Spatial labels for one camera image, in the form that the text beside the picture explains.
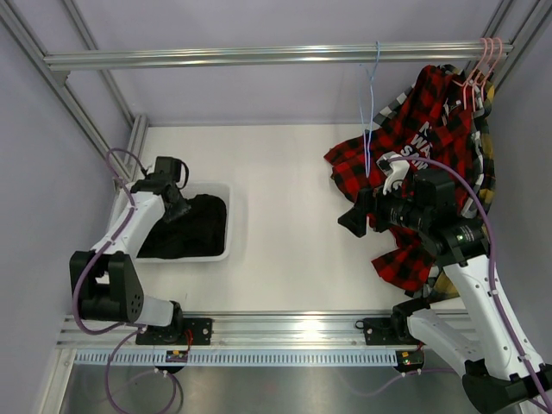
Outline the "black polo shirt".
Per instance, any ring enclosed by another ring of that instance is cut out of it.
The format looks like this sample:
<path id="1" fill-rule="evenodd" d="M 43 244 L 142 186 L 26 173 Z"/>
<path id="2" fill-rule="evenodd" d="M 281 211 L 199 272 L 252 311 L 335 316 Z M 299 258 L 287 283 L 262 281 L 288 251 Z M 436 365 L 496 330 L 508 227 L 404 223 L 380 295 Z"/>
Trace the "black polo shirt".
<path id="1" fill-rule="evenodd" d="M 150 230 L 139 258 L 176 260 L 218 256 L 225 249 L 227 207 L 219 197 L 199 194 L 188 199 L 190 210 L 166 223 L 159 220 Z"/>

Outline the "white plastic basket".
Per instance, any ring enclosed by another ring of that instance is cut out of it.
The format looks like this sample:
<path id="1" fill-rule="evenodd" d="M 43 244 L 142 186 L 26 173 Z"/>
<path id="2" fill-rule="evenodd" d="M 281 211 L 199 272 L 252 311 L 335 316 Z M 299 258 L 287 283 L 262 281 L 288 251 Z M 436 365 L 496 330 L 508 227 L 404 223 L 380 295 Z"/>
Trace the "white plastic basket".
<path id="1" fill-rule="evenodd" d="M 180 189 L 185 199 L 191 199 L 199 194 L 209 194 L 219 197 L 227 207 L 227 222 L 225 234 L 225 249 L 222 254 L 211 257 L 192 257 L 176 260 L 139 258 L 138 253 L 152 227 L 165 213 L 161 196 L 168 184 L 176 184 L 170 179 L 141 179 L 130 184 L 129 194 L 120 194 L 114 204 L 110 227 L 107 235 L 94 248 L 107 245 L 107 254 L 122 252 L 131 257 L 134 262 L 143 263 L 186 263 L 215 262 L 228 257 L 234 227 L 234 194 L 226 183 L 199 181 L 191 182 Z"/>

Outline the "red black plaid shirt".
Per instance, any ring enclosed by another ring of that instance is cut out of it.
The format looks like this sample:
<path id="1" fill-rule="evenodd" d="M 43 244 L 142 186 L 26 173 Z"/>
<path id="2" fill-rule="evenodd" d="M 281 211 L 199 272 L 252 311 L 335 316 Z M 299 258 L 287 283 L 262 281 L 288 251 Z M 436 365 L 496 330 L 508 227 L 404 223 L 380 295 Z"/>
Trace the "red black plaid shirt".
<path id="1" fill-rule="evenodd" d="M 394 191 L 399 196 L 409 197 L 413 174 L 436 162 L 455 170 L 475 193 L 475 145 L 471 139 L 475 110 L 471 91 L 467 92 L 467 109 L 463 109 L 461 88 L 454 83 L 463 83 L 465 77 L 454 66 L 425 66 L 399 113 L 387 125 L 341 142 L 325 154 L 330 177 L 348 201 L 354 204 L 363 188 L 383 187 L 386 176 L 376 162 L 390 152 L 403 155 L 410 164 L 404 183 Z M 455 186 L 455 199 L 461 216 L 477 216 L 479 197 L 472 199 L 462 184 Z M 374 270 L 385 282 L 409 294 L 420 292 L 429 282 L 434 257 L 423 248 L 416 231 L 387 223 L 386 231 L 391 232 L 396 247 L 373 259 Z"/>

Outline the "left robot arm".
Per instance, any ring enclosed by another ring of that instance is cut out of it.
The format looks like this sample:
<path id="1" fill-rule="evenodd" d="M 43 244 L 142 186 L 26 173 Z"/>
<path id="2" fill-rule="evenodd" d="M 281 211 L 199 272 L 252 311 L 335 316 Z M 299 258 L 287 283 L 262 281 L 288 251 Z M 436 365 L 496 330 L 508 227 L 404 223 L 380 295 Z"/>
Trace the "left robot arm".
<path id="1" fill-rule="evenodd" d="M 182 195 L 189 168 L 184 161 L 159 156 L 142 179 L 121 184 L 127 203 L 106 235 L 69 261 L 72 314 L 78 328 L 100 336 L 122 326 L 179 342 L 185 323 L 179 303 L 153 298 L 142 289 L 135 260 L 158 222 L 172 223 L 191 209 Z"/>

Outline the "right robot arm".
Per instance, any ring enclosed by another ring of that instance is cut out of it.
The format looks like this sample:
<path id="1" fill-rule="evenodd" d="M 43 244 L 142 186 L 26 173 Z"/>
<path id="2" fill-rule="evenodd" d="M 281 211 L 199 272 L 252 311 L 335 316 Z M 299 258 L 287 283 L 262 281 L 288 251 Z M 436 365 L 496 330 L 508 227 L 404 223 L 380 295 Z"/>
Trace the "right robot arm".
<path id="1" fill-rule="evenodd" d="M 376 229 L 414 230 L 423 249 L 435 257 L 459 292 L 477 342 L 441 320 L 423 298 L 393 307 L 390 331 L 399 342 L 418 340 L 433 349 L 461 378 L 469 401 L 480 413 L 541 398 L 551 411 L 551 366 L 524 333 L 499 280 L 492 231 L 484 215 L 458 216 L 450 172 L 428 169 L 413 177 L 413 195 L 402 198 L 381 188 L 360 190 L 354 206 L 337 222 L 357 237 Z"/>

